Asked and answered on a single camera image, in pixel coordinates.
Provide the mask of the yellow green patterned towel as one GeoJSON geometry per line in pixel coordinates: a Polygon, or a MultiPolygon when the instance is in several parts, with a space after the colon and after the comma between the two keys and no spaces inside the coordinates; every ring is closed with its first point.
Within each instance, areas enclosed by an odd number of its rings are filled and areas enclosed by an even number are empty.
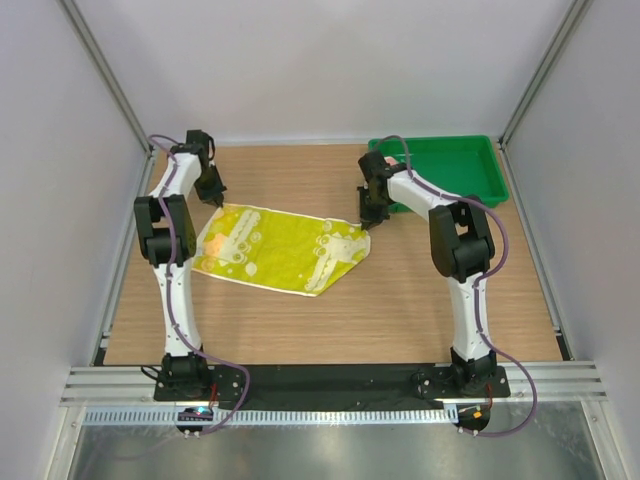
{"type": "Polygon", "coordinates": [[[265,290],[317,297],[369,255],[357,224],[228,203],[198,235],[193,270],[265,290]]]}

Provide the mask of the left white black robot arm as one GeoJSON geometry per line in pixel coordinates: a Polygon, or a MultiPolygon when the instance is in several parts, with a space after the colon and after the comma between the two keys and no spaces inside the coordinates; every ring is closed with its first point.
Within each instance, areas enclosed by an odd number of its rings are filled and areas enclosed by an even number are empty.
{"type": "Polygon", "coordinates": [[[134,201],[141,254],[151,265],[162,303],[164,355],[159,368],[144,367],[156,382],[157,401],[203,400],[213,381],[196,327],[191,271],[197,235],[188,208],[195,190],[203,203],[223,205],[226,187],[215,165],[213,138],[190,131],[186,141],[166,150],[167,166],[158,184],[134,201]]]}

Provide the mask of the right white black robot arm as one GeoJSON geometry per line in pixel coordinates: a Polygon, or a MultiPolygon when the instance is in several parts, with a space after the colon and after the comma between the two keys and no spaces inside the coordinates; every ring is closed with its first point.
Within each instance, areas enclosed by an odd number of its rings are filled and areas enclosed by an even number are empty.
{"type": "Polygon", "coordinates": [[[450,382],[461,395],[485,388],[497,371],[495,350],[486,332],[486,280],[495,245],[480,203],[442,190],[404,164],[360,163],[365,184],[358,188],[361,227],[369,230],[389,218],[389,207],[401,203],[427,221],[431,259],[447,280],[454,318],[450,382]]]}

